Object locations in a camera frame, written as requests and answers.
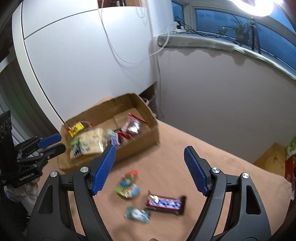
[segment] white cable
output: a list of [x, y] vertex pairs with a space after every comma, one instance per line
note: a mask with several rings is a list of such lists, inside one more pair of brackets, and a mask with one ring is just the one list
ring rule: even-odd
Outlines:
[[168, 30], [168, 37], [167, 37], [167, 39], [166, 39], [164, 45], [163, 45], [159, 50], [157, 50], [156, 52], [150, 54], [149, 56], [147, 56], [147, 57], [145, 57], [145, 58], [143, 58], [143, 59], [141, 59], [141, 60], [139, 60], [139, 61], [130, 62], [130, 61], [126, 61], [126, 60], [122, 59], [122, 58], [117, 54], [117, 52], [115, 51], [115, 49], [114, 49], [114, 47], [113, 47], [113, 45], [112, 45], [112, 43], [111, 43], [111, 41], [110, 41], [110, 38], [109, 38], [109, 36], [108, 36], [108, 33], [107, 33], [107, 31], [106, 31], [105, 25], [104, 25], [104, 23], [103, 23], [103, 5], [104, 5], [104, 1], [105, 1], [105, 0], [102, 1], [101, 13], [100, 13], [100, 9], [99, 9], [99, 16], [100, 16], [100, 19], [101, 19], [101, 23], [102, 23], [102, 26], [103, 26], [104, 32], [105, 32], [105, 34], [106, 34], [106, 38], [107, 38], [108, 44], [109, 44], [111, 50], [113, 51], [113, 53], [115, 53], [116, 56], [117, 56], [118, 58], [120, 58], [122, 61], [124, 61], [124, 62], [126, 62], [126, 63], [129, 63], [129, 64], [136, 64], [136, 63], [140, 63], [141, 61], [143, 61], [143, 60], [145, 60], [145, 59], [150, 58], [151, 56], [153, 56], [153, 55], [159, 53], [161, 50], [163, 50], [163, 49], [165, 48], [165, 46], [167, 45], [168, 40], [169, 40], [169, 38], [170, 38], [169, 26], [167, 27], [167, 30]]

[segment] wooden surface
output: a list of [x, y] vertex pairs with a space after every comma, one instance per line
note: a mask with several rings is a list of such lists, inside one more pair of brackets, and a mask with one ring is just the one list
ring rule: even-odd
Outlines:
[[[103, 190], [94, 197], [99, 213], [114, 241], [148, 241], [151, 238], [159, 241], [186, 240], [205, 202], [205, 197], [197, 191], [183, 160], [183, 151], [188, 145], [192, 145], [199, 156], [205, 158], [212, 167], [218, 167], [226, 174], [240, 175], [242, 172], [248, 172], [263, 201], [271, 232], [274, 233], [279, 228], [284, 221], [291, 192], [290, 184], [283, 177], [260, 169], [165, 123], [159, 122], [159, 131], [160, 144], [117, 163], [112, 168]], [[121, 176], [133, 169], [139, 172], [136, 184], [140, 187], [140, 195], [132, 200], [125, 200], [115, 193], [114, 188]], [[40, 186], [53, 170], [58, 171], [55, 159], [45, 166]], [[184, 216], [152, 212], [149, 223], [126, 219], [126, 207], [130, 205], [143, 208], [148, 190], [160, 196], [186, 195]], [[74, 195], [72, 192], [69, 195], [76, 230], [83, 234]], [[229, 203], [230, 195], [227, 193], [216, 234], [223, 231]]]

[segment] chocolate bar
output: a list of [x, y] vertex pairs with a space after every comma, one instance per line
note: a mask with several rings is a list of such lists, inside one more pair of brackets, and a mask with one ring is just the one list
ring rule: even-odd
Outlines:
[[163, 197], [148, 193], [148, 200], [145, 204], [145, 209], [174, 213], [183, 215], [185, 210], [186, 196], [181, 197]]

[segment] potted plant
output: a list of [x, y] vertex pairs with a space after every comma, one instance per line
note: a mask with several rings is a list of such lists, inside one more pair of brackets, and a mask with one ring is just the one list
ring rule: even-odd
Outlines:
[[249, 40], [249, 23], [243, 24], [236, 16], [235, 19], [231, 19], [235, 22], [232, 26], [221, 26], [218, 28], [218, 33], [220, 35], [225, 35], [228, 31], [234, 30], [236, 35], [236, 41], [242, 44], [248, 44]]

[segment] blue textured pad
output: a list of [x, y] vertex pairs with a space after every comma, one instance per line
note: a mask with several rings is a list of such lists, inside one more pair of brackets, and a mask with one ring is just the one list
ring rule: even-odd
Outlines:
[[184, 161], [188, 167], [197, 190], [206, 196], [209, 192], [206, 185], [206, 176], [188, 147], [184, 149]]
[[96, 195], [103, 189], [105, 181], [115, 161], [115, 157], [116, 149], [112, 146], [94, 175], [94, 184], [91, 189], [93, 195]]
[[39, 148], [47, 148], [47, 147], [61, 141], [61, 139], [62, 139], [62, 137], [60, 134], [58, 134], [58, 133], [54, 134], [50, 137], [46, 137], [46, 138], [40, 140], [38, 143], [38, 147]]

